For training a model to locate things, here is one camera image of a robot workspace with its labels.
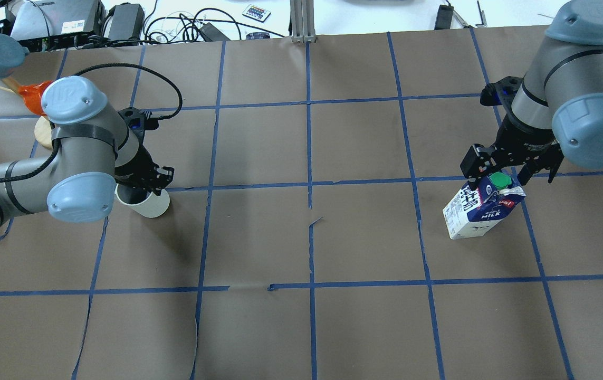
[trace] milk carton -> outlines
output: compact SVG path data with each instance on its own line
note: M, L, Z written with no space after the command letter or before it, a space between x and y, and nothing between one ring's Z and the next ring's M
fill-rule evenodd
M484 177L475 190L465 183L443 210L449 238L484 236L524 197L526 194L518 183L500 172Z

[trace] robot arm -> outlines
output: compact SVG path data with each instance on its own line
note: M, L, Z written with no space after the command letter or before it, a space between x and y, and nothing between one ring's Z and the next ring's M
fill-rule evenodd
M0 226L46 210L61 221L97 221L111 212L116 183L119 197L135 204L173 179L174 170L159 168L142 145L148 115L118 113L90 80L55 81L41 105L55 123L53 155L0 164Z
M480 103L507 115L494 144L473 144L461 162L471 187L516 165L522 185L542 169L552 182L564 156L603 168L603 0L565 4L525 77L487 85Z

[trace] white sticker label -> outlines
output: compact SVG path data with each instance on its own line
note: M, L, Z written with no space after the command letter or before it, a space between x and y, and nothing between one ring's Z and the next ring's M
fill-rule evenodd
M67 21L62 23L62 33L76 33L82 32L85 27L86 20L75 20L75 21Z

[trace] orange object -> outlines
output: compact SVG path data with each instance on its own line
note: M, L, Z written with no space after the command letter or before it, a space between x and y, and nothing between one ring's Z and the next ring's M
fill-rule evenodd
M46 116L41 107L41 96L43 96L43 92L46 91L52 82L52 80L46 80L39 84L20 86L17 93L20 94L22 100L24 100L24 105L27 106L29 111L39 116Z

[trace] bottle cap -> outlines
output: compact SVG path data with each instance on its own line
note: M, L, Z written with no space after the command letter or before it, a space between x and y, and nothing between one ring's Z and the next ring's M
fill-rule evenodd
M512 178L501 172L490 175L489 180L498 190L503 190L512 184Z

